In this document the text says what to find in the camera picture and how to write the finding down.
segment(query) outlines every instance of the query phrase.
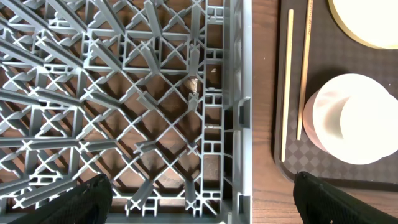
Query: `gray plastic rack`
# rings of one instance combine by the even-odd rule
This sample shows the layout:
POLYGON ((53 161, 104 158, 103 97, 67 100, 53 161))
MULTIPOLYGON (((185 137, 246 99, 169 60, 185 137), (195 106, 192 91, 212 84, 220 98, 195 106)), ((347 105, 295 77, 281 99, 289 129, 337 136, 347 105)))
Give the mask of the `gray plastic rack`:
POLYGON ((107 223, 251 223, 251 1, 224 0, 222 6, 212 6, 207 0, 187 0, 188 6, 180 11, 170 7, 166 0, 142 0, 141 8, 136 2, 0 2, 0 75, 5 80, 0 89, 0 134, 3 136, 0 138, 0 174, 15 177, 0 183, 0 223, 12 221, 26 209, 39 208, 70 190, 86 170, 103 173, 96 161, 109 151, 116 151, 124 162, 119 173, 108 177, 114 200, 125 200, 126 203, 124 213, 111 212, 107 223), (126 26, 118 15, 122 9, 134 15, 126 26), (159 9, 169 14, 166 25, 161 23, 159 9), (188 16, 191 18, 189 26, 184 20, 188 16), (103 28, 104 23, 108 23, 108 28, 103 28), (138 24, 144 24, 150 31, 135 29, 138 24), (183 27, 185 32, 172 32, 175 24, 183 27), (223 48, 208 47, 210 25, 223 27, 223 48), (81 48, 76 55, 70 48, 78 43, 81 48), (109 48, 112 45, 116 45, 116 51, 109 48), (139 55, 146 67, 130 64, 139 55), (174 57, 185 69, 165 68, 174 57), (96 60, 102 60, 104 64, 99 65, 96 60), (212 76, 206 72, 209 65, 222 67, 222 87, 206 85, 207 78, 212 76), (92 72, 105 75, 98 78, 92 72), (117 73, 130 85, 120 98, 109 95, 102 87, 117 73), (144 74, 144 77, 133 80, 130 73, 144 74), (154 98, 142 88, 155 76, 170 85, 160 98, 154 98), (169 76, 183 78, 172 83, 169 76), (186 97, 180 87, 192 77, 203 88, 186 97), (72 78, 77 82, 71 92, 65 84, 72 78), (186 111, 175 120, 168 119, 159 108, 172 93, 187 105, 186 111), (122 105, 136 94, 145 112, 133 118, 122 105), (85 107, 87 102, 106 109, 94 116, 85 107), (20 105, 22 109, 11 104, 20 105), (208 108, 221 111, 219 125, 205 122, 208 108), (150 138, 137 126, 151 112, 158 113, 168 126, 156 138, 150 138), (127 123, 118 136, 110 135, 101 125, 113 113, 122 114, 127 123), (194 141, 188 140, 176 128, 189 113, 195 113, 201 120, 201 134, 194 141), (73 117, 70 132, 61 124, 68 116, 73 117), (26 117, 29 118, 27 124, 23 122, 26 117), (207 139, 205 133, 209 129, 216 129, 220 139, 207 139), (46 134, 49 130, 56 130, 58 134, 49 136, 46 134), (119 144, 130 130, 135 130, 144 139, 131 146, 133 156, 127 155, 119 144), (158 148, 159 140, 169 130, 174 130, 185 142, 185 150, 172 159, 158 148), (100 138, 87 138, 92 131, 99 133, 100 138), (165 164, 154 177, 145 174, 137 165, 142 156, 151 152, 158 154, 165 164), (65 172, 55 161, 66 153, 69 159, 65 172), (22 154, 21 169, 15 159, 22 154), (186 154, 200 158, 200 173, 195 178, 186 177, 175 165, 186 154), (208 155, 220 159, 218 187, 206 188, 203 184, 204 162, 208 155), (157 180, 169 169, 184 181, 178 194, 161 193, 155 187, 157 180), (113 184, 127 170, 142 179, 141 186, 132 193, 123 193, 113 184), (163 199, 184 200, 185 213, 160 211, 159 202, 163 199))

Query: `chopstick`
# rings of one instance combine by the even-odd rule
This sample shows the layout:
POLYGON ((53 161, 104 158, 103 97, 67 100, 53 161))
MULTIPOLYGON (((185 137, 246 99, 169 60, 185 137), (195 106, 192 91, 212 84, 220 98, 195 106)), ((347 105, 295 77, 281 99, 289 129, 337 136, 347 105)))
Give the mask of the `chopstick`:
POLYGON ((287 117, 289 115, 289 95, 290 95, 290 69, 292 65, 292 41, 293 41, 293 9, 289 9, 289 15, 287 18, 284 107, 282 115, 282 154, 281 154, 282 162, 285 162, 285 152, 286 152, 287 117))
POLYGON ((297 140, 301 139, 301 130, 303 126, 305 89, 307 87, 307 73, 308 73, 308 55, 310 54, 312 7, 313 7, 313 0, 308 0, 307 18, 305 21, 305 37, 304 37, 303 66, 301 72, 300 101, 298 103, 297 140))

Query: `dish rack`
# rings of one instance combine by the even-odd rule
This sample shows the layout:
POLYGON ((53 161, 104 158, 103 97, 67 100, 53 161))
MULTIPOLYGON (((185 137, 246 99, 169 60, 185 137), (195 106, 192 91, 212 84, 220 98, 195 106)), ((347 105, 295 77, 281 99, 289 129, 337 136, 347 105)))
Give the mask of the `dish rack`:
POLYGON ((107 223, 251 223, 251 1, 181 2, 0 3, 0 223, 101 173, 107 223))

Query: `dark tray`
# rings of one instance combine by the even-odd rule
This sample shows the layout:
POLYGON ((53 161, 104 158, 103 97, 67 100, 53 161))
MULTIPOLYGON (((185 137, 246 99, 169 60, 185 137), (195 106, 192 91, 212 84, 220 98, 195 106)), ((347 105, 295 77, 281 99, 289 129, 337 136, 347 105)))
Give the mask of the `dark tray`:
MULTIPOLYGON (((296 140, 306 11, 307 1, 281 1, 275 163, 290 180, 297 172, 307 171, 339 187, 398 191, 395 185, 398 183, 398 152, 372 164, 352 165, 314 146, 304 129, 302 140, 296 140), (289 9, 294 10, 294 28, 286 157, 282 163, 282 104, 289 9)), ((314 0, 311 33, 306 101, 328 80, 344 73, 367 75, 398 98, 398 50, 373 49, 350 39, 333 21, 327 0, 314 0)))

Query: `wooden table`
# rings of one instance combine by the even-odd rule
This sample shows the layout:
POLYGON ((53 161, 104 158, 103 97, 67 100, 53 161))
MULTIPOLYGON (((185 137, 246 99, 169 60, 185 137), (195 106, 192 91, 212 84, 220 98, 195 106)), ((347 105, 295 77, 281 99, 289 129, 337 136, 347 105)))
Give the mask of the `wooden table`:
MULTIPOLYGON (((302 223, 293 200, 293 183, 272 158, 275 116, 278 0, 252 0, 253 10, 253 222, 302 223)), ((346 190, 354 197, 398 217, 398 194, 346 190)))

